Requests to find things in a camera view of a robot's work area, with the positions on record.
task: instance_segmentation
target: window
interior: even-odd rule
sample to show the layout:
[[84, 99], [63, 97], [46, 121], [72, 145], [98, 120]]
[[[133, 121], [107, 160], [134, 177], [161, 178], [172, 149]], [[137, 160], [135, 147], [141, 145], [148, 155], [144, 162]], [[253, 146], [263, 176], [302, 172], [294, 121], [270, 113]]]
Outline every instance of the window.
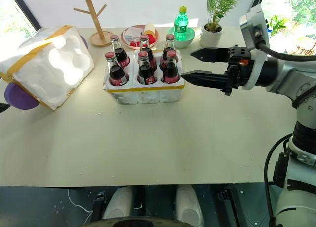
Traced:
[[0, 62], [14, 55], [20, 44], [39, 28], [22, 0], [0, 0]]
[[316, 0], [262, 0], [261, 6], [274, 26], [270, 38], [273, 50], [316, 54]]

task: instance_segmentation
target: table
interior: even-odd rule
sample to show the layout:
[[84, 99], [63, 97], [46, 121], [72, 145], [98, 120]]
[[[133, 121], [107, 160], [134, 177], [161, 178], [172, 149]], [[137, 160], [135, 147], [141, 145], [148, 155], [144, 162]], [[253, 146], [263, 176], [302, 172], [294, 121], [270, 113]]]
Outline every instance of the table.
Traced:
[[[120, 35], [123, 28], [106, 30]], [[163, 49], [167, 30], [158, 28], [157, 49]], [[86, 39], [95, 32], [79, 31]], [[190, 57], [201, 47], [200, 28], [195, 31], [193, 43], [180, 50], [184, 70], [222, 73], [225, 63]], [[226, 27], [219, 46], [235, 44], [244, 46], [240, 29]], [[271, 146], [294, 128], [290, 100], [260, 87], [224, 96], [219, 90], [186, 83], [176, 103], [119, 105], [102, 90], [104, 54], [111, 47], [89, 44], [89, 50], [95, 69], [63, 106], [55, 111], [11, 107], [0, 113], [0, 185], [259, 182]], [[0, 102], [4, 88], [1, 81]]]

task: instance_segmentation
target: yellow bottle cap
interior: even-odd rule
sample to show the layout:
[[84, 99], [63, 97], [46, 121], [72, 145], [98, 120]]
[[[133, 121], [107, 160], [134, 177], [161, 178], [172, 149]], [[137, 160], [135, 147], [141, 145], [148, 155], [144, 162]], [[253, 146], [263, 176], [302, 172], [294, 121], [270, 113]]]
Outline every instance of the yellow bottle cap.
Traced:
[[179, 8], [179, 12], [180, 12], [180, 13], [186, 13], [186, 12], [187, 12], [187, 7], [186, 7], [186, 6], [181, 6], [181, 7]]

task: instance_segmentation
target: floor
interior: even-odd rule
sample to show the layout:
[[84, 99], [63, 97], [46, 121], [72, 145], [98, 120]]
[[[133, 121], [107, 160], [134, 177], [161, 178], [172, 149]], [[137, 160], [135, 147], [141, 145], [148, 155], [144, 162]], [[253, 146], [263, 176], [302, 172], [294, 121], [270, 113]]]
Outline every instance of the floor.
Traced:
[[[216, 185], [193, 185], [203, 211], [205, 227], [220, 227], [214, 204]], [[235, 188], [247, 221], [247, 227], [267, 227], [268, 212], [263, 183], [231, 184]], [[111, 198], [117, 187], [87, 187], [70, 190], [74, 203], [91, 210], [96, 194], [104, 191]], [[272, 204], [281, 189], [271, 186]], [[78, 227], [88, 213], [68, 200], [68, 189], [41, 187], [0, 187], [1, 227]], [[175, 185], [146, 186], [147, 213], [174, 218]], [[229, 201], [224, 201], [231, 227], [235, 227]]]

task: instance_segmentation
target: green bottle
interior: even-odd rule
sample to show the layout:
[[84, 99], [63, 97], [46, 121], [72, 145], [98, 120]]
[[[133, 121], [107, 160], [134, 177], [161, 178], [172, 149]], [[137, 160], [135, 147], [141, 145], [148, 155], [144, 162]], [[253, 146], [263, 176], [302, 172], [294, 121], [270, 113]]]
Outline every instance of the green bottle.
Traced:
[[174, 34], [177, 41], [185, 41], [187, 35], [188, 17], [187, 17], [187, 7], [181, 6], [179, 9], [179, 14], [174, 20]]

